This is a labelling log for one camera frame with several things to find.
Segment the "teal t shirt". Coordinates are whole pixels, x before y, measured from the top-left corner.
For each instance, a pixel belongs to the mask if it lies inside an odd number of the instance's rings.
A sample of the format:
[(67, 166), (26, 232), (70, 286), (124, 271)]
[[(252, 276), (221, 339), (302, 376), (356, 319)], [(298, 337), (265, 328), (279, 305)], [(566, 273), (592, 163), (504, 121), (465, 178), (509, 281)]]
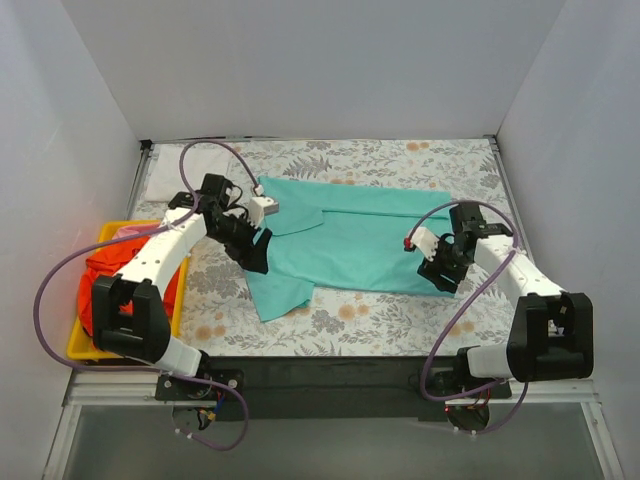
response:
[(448, 192), (314, 183), (263, 176), (265, 193), (279, 204), (264, 220), (272, 232), (267, 274), (246, 281), (258, 317), (269, 322), (307, 305), (315, 288), (436, 296), (420, 277), (420, 252), (404, 239), (427, 212), (436, 235), (450, 230)]

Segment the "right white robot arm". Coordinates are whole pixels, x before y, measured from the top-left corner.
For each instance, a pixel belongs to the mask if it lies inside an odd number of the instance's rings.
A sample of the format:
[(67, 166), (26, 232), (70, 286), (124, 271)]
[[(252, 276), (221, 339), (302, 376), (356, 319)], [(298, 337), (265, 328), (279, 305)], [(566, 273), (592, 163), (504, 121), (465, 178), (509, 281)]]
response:
[(456, 292), (472, 265), (489, 275), (449, 321), (447, 331), (491, 285), (497, 285), (515, 309), (506, 342), (458, 351), (442, 395), (427, 390), (436, 356), (428, 354), (419, 388), (429, 400), (471, 398), (509, 380), (528, 384), (584, 379), (594, 369), (591, 300), (544, 275), (521, 250), (519, 234), (507, 216), (498, 223), (484, 218), (487, 206), (473, 200), (447, 202), (443, 207), (451, 232), (438, 236), (417, 222), (404, 239), (406, 251), (423, 256), (418, 274), (441, 292)]

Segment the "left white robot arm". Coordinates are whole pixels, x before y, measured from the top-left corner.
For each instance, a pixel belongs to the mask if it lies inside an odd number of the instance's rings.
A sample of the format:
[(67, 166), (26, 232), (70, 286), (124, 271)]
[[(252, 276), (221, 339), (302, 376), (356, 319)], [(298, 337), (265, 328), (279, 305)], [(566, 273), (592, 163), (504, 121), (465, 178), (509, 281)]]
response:
[(178, 387), (193, 400), (211, 392), (213, 377), (201, 367), (203, 352), (171, 331), (164, 295), (175, 272), (204, 238), (223, 245), (242, 269), (268, 271), (272, 233), (260, 225), (279, 204), (258, 188), (242, 206), (232, 197), (234, 188), (224, 176), (208, 174), (200, 189), (177, 193), (157, 233), (115, 274), (99, 276), (91, 289), (94, 346), (178, 374)]

